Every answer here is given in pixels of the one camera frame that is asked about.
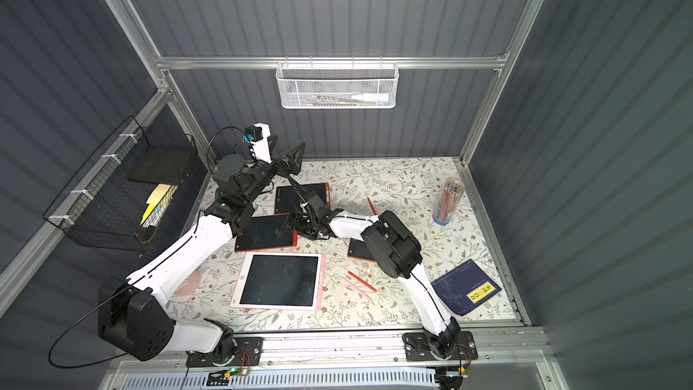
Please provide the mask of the red tablet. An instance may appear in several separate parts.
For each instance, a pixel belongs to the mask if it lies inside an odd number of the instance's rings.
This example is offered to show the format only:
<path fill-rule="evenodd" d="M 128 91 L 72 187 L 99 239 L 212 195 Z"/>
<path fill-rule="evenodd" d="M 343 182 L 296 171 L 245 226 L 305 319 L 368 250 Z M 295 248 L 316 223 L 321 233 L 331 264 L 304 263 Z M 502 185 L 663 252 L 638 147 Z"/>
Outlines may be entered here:
<path fill-rule="evenodd" d="M 353 238 L 348 243 L 348 254 L 346 255 L 350 258 L 375 262 L 375 258 L 373 258 L 366 243 Z"/>
<path fill-rule="evenodd" d="M 276 190 L 274 201 L 274 214 L 289 214 L 301 209 L 303 198 L 308 198 L 310 193 L 315 193 L 321 200 L 330 207 L 330 186 L 327 182 L 316 182 L 303 184 L 299 187 L 300 191 L 295 191 L 292 186 L 282 186 Z"/>
<path fill-rule="evenodd" d="M 236 238 L 235 251 L 239 253 L 296 247 L 298 235 L 291 229 L 288 218 L 288 214 L 251 218 Z"/>

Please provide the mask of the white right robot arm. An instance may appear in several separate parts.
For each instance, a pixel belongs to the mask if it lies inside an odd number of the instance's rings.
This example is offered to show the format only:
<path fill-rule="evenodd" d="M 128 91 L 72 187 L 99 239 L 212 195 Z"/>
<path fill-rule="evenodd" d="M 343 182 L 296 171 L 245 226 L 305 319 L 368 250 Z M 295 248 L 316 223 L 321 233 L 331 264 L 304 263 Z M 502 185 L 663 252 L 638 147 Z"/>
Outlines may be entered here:
<path fill-rule="evenodd" d="M 409 295 L 420 315 L 431 353 L 438 359 L 447 359 L 458 348 L 458 321 L 426 274 L 419 240 L 393 212 L 363 216 L 342 209 L 314 211 L 305 205 L 303 211 L 288 216 L 287 224 L 310 240 L 346 238 L 364 242 L 380 269 L 398 280 Z"/>

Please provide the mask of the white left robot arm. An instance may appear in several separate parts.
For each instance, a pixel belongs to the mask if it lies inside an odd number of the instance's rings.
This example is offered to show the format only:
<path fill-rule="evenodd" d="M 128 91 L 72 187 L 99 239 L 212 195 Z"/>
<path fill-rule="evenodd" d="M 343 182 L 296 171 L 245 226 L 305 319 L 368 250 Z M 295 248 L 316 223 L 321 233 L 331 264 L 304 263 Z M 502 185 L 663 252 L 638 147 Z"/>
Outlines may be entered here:
<path fill-rule="evenodd" d="M 219 161 L 212 178 L 217 190 L 195 225 L 174 244 L 126 280 L 112 278 L 99 290 L 97 334 L 127 354 L 148 361 L 164 352 L 198 353 L 211 363 L 234 356 L 234 333 L 213 321 L 175 320 L 165 307 L 182 283 L 214 252 L 242 233 L 254 214 L 254 201 L 274 177 L 301 171 L 304 144 L 274 159 L 272 144 L 264 158 L 247 165 L 241 155 Z"/>

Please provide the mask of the red stylus far right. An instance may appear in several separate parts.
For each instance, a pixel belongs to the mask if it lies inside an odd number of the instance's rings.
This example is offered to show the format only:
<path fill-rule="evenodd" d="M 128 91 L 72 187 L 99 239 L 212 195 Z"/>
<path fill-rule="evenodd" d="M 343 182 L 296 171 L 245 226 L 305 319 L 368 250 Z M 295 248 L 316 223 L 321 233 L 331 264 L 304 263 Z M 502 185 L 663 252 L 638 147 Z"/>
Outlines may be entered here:
<path fill-rule="evenodd" d="M 374 215 L 374 216 L 378 215 L 378 213 L 377 213 L 377 211 L 376 211 L 376 209 L 375 209 L 375 205 L 373 204 L 373 202 L 371 201 L 371 199 L 370 199 L 369 197 L 366 197 L 366 200 L 367 200 L 367 203 L 368 203 L 369 208 L 371 209 L 373 215 Z"/>

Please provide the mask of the red stylus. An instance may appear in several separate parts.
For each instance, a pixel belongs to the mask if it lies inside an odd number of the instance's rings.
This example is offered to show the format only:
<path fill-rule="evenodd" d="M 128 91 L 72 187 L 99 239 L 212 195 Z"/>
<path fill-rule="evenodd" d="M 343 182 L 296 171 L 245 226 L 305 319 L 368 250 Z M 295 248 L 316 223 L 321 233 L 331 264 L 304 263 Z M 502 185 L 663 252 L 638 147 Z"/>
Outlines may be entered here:
<path fill-rule="evenodd" d="M 370 291 L 377 293 L 377 290 L 375 289 L 375 287 L 373 287 L 372 285 L 370 285 L 369 283 L 367 283 L 367 282 L 366 282 L 365 280 L 363 280 L 362 278 L 358 277 L 356 274 L 354 274 L 354 273 L 348 271 L 348 275 L 351 276 L 351 277 L 353 277 L 356 281 L 358 281 L 359 283 L 361 283 L 361 285 L 364 285 L 364 287 L 366 287 L 366 288 L 369 289 Z"/>
<path fill-rule="evenodd" d="M 366 200 L 367 200 L 367 203 L 368 203 L 369 208 L 371 209 L 373 215 L 374 215 L 374 216 L 378 215 L 378 213 L 377 213 L 377 211 L 376 211 L 376 209 L 375 209 L 375 205 L 373 204 L 373 202 L 371 201 L 371 199 L 370 199 L 369 197 L 366 197 Z"/>

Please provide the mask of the pink white writing tablet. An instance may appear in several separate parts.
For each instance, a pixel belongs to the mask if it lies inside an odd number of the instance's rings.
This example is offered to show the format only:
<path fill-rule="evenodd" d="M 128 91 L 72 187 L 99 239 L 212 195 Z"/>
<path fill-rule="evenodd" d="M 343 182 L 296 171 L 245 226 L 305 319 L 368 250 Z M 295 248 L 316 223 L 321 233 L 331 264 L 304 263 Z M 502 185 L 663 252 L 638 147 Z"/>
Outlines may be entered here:
<path fill-rule="evenodd" d="M 230 300 L 238 309 L 315 311 L 322 296 L 325 256 L 249 253 Z"/>

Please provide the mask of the red stylus near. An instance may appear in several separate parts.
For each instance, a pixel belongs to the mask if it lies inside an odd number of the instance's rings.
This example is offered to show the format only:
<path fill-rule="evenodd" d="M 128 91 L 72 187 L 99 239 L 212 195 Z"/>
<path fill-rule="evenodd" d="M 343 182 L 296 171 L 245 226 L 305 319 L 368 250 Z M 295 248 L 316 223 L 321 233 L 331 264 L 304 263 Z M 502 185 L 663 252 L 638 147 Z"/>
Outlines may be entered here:
<path fill-rule="evenodd" d="M 363 280 L 362 278 L 358 277 L 356 274 L 354 274 L 354 273 L 348 271 L 348 275 L 351 276 L 351 277 L 353 277 L 356 281 L 358 281 L 359 283 L 361 283 L 361 285 L 364 285 L 364 287 L 366 287 L 366 288 L 369 289 L 370 291 L 377 293 L 377 290 L 375 289 L 375 287 L 373 287 L 372 285 L 370 285 L 369 283 L 367 283 L 367 282 L 366 282 L 365 280 Z"/>

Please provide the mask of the pink stylus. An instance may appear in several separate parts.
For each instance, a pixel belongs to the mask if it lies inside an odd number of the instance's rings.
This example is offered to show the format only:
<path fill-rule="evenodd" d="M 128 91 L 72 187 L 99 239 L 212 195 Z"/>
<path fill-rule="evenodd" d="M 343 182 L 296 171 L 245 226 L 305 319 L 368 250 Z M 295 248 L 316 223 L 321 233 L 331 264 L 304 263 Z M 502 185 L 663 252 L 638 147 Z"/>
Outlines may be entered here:
<path fill-rule="evenodd" d="M 342 277 L 342 280 L 341 280 L 341 281 L 342 281 L 342 283 L 344 283 L 346 286 L 348 286 L 349 288 L 351 288 L 354 292 L 360 294 L 361 296 L 363 296 L 363 297 L 364 297 L 365 299 L 367 299 L 368 301 L 370 301 L 370 302 L 373 301 L 373 300 L 371 299 L 371 297 L 370 297 L 368 294 L 366 294 L 364 291 L 362 291 L 361 289 L 359 289 L 356 285 L 354 285 L 351 281 L 349 281 L 348 278 Z"/>

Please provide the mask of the yellow sticky notes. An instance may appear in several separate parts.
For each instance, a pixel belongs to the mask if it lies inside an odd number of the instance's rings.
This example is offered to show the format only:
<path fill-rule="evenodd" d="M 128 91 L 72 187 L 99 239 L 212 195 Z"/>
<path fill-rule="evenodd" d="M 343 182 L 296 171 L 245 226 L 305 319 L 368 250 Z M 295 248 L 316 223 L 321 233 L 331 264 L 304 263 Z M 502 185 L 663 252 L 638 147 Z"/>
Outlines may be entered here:
<path fill-rule="evenodd" d="M 178 187 L 176 185 L 162 183 L 157 185 L 147 198 L 147 207 L 140 223 L 142 228 L 157 227 L 159 225 L 177 189 Z"/>

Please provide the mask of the white marker in basket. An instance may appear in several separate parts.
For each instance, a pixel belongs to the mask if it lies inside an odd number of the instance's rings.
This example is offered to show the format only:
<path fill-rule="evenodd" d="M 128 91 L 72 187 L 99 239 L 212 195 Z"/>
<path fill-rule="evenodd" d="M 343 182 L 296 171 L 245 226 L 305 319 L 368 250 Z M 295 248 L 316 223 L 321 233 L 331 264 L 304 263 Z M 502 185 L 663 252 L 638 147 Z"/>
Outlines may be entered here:
<path fill-rule="evenodd" d="M 390 96 L 388 93 L 358 93 L 350 96 L 350 99 L 366 104 L 388 104 Z"/>

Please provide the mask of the pink cup of markers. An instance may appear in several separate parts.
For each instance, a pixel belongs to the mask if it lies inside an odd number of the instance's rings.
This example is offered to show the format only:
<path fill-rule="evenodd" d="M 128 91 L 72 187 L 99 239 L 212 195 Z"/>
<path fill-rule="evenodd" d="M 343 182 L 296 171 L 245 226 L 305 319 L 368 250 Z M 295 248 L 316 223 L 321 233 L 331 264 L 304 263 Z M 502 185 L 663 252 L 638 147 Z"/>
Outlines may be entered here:
<path fill-rule="evenodd" d="M 202 274 L 199 270 L 194 270 L 175 290 L 174 296 L 184 297 L 192 295 L 200 286 Z"/>

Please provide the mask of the clear cup of pencils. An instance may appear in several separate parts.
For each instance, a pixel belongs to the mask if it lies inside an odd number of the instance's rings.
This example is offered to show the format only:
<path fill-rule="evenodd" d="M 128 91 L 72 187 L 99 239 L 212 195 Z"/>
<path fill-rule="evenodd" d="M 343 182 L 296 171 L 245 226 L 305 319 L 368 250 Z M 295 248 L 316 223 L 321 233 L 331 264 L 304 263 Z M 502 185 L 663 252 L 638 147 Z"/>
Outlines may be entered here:
<path fill-rule="evenodd" d="M 452 219 L 452 215 L 460 204 L 465 192 L 464 184 L 461 180 L 449 178 L 442 186 L 440 198 L 438 199 L 432 217 L 435 223 L 446 226 Z"/>

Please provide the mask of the dark blue notebook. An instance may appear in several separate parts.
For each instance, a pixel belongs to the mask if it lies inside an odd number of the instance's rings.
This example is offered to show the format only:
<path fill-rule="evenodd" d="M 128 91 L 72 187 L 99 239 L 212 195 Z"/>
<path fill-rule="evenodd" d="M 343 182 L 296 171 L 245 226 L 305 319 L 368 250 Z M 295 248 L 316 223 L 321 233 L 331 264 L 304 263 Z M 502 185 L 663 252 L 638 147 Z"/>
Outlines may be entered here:
<path fill-rule="evenodd" d="M 439 277 L 431 285 L 448 309 L 459 316 L 473 312 L 502 292 L 500 285 L 472 259 Z"/>

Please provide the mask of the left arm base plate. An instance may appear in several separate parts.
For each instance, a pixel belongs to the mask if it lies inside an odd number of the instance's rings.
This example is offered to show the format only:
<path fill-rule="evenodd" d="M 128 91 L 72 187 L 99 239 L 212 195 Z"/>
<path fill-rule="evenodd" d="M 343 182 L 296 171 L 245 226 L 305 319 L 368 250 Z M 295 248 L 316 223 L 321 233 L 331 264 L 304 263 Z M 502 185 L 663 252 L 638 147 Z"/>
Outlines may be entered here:
<path fill-rule="evenodd" d="M 221 342 L 221 348 L 211 353 L 193 352 L 188 355 L 188 368 L 245 368 L 260 362 L 263 342 L 260 337 L 234 337 Z"/>

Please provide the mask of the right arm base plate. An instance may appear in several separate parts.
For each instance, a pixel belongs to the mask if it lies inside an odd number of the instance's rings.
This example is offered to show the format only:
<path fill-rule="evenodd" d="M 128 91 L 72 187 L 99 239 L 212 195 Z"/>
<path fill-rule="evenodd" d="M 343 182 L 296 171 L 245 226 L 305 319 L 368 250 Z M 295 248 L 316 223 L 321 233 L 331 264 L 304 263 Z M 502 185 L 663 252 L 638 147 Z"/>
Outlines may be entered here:
<path fill-rule="evenodd" d="M 462 360 L 464 364 L 478 359 L 474 337 L 469 331 L 458 334 L 455 342 L 447 343 L 428 332 L 412 331 L 402 334 L 408 362 Z"/>

